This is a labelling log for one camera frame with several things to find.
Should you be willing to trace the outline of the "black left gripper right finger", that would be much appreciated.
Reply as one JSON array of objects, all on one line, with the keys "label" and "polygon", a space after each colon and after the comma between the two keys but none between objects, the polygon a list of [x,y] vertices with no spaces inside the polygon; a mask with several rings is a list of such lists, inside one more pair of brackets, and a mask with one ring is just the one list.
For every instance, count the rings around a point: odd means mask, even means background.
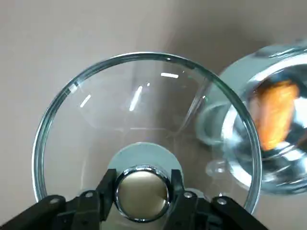
[{"label": "black left gripper right finger", "polygon": [[222,196],[211,202],[185,190],[180,170],[171,171],[173,230],[265,230],[266,227],[233,199]]}]

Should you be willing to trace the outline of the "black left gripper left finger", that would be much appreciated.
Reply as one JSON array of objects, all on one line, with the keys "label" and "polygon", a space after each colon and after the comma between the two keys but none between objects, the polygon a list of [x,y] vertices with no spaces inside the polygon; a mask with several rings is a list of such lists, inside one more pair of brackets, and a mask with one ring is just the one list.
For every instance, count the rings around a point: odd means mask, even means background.
[{"label": "black left gripper left finger", "polygon": [[87,190],[70,201],[48,195],[11,220],[2,230],[99,230],[111,210],[116,169],[108,169],[95,190]]}]

